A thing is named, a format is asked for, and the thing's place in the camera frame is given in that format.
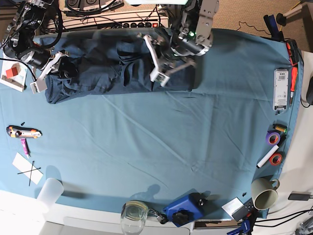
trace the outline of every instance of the dark blue cloth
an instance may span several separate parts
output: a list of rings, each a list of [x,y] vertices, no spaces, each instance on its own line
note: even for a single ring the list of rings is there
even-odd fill
[[[41,38],[41,43],[49,44],[54,39]],[[55,51],[63,49],[74,57],[72,61],[79,75],[72,79],[47,76],[45,95],[50,104],[89,94],[191,91],[194,85],[193,67],[174,73],[164,88],[159,83],[151,82],[150,73],[154,64],[144,40],[139,38],[62,38]]]

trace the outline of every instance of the ceramic mug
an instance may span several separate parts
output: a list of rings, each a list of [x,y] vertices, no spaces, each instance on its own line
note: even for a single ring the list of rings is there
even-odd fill
[[[251,184],[251,195],[254,207],[258,210],[266,210],[273,206],[278,199],[277,189],[279,180],[268,181],[265,178],[259,178]]]

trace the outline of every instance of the white paper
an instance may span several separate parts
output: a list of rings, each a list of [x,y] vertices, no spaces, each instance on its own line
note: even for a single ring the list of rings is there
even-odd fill
[[[30,163],[26,158],[24,158],[21,154],[17,153],[15,159],[13,161],[13,166],[15,166],[21,172],[31,170],[32,163]],[[30,172],[24,173],[28,178],[30,178]],[[38,184],[44,174],[42,174],[39,170],[33,170],[31,173],[31,181],[35,184]]]
[[[12,67],[16,67],[19,74],[12,78],[7,78],[6,71]],[[22,63],[19,63],[18,61],[4,61],[3,60],[0,83],[8,87],[11,87],[19,92],[23,92],[24,86],[25,86],[26,75],[27,75],[27,68]]]
[[[242,206],[243,206],[243,203],[238,199],[238,197],[236,197],[230,202],[223,205],[222,208],[230,217],[232,217],[232,214],[235,213]]]

